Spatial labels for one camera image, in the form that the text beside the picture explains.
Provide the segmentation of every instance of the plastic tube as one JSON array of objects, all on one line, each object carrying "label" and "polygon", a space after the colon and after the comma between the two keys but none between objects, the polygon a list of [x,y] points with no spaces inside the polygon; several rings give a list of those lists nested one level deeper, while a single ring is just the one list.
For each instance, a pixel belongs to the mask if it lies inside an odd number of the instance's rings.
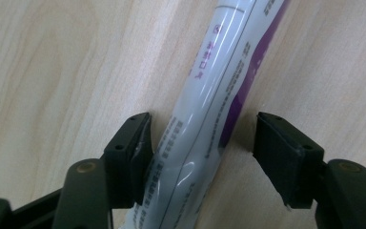
[{"label": "plastic tube", "polygon": [[126,229],[194,228],[286,2],[218,2]]}]

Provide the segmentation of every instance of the toothpaste tube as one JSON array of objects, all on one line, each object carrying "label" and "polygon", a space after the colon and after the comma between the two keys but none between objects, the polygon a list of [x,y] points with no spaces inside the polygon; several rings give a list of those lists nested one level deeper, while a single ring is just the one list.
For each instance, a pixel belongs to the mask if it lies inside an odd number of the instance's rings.
[{"label": "toothpaste tube", "polygon": [[123,226],[194,228],[201,202],[288,0],[220,0]]}]

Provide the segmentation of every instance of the wood grain surface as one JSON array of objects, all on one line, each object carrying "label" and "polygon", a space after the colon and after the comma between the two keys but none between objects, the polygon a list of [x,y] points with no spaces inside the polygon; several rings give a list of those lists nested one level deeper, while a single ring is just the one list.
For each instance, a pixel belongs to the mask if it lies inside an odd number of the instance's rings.
[{"label": "wood grain surface", "polygon": [[[60,188],[131,115],[152,114],[156,146],[215,5],[0,0],[0,198],[16,209]],[[259,111],[293,123],[325,161],[366,166],[366,1],[291,1],[196,228],[315,228],[315,211],[289,211],[253,158]]]}]

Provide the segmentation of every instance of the purple label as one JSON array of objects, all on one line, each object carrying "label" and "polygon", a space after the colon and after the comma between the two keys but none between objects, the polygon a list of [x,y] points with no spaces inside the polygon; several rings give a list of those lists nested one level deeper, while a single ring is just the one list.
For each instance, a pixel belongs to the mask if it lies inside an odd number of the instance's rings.
[{"label": "purple label", "polygon": [[234,101],[231,104],[230,110],[228,112],[227,120],[225,121],[225,126],[221,134],[221,139],[219,141],[220,147],[225,147],[228,144],[228,141],[231,137],[231,133],[234,130],[234,124],[239,118],[240,112],[242,111],[243,104],[245,102],[246,97],[248,96],[249,90],[254,83],[254,76],[257,74],[257,70],[260,66],[261,61],[263,60],[264,54],[266,50],[269,48],[269,44],[273,39],[273,35],[278,27],[279,22],[284,14],[285,9],[287,8],[289,0],[285,0],[277,15],[272,21],[270,27],[263,34],[259,43],[257,44],[254,54],[252,55],[251,62],[249,64],[249,69],[246,72],[245,79],[240,86],[239,91],[234,97]]}]

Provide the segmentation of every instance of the light wooden surface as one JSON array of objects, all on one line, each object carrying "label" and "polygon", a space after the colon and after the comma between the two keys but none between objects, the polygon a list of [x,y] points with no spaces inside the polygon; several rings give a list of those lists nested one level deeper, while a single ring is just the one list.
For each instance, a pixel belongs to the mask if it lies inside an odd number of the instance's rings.
[{"label": "light wooden surface", "polygon": [[[15,209],[60,188],[131,115],[152,113],[156,146],[215,4],[0,1],[0,198]],[[315,228],[250,153],[258,111],[292,122],[326,161],[366,166],[366,1],[291,2],[196,228]]]}]

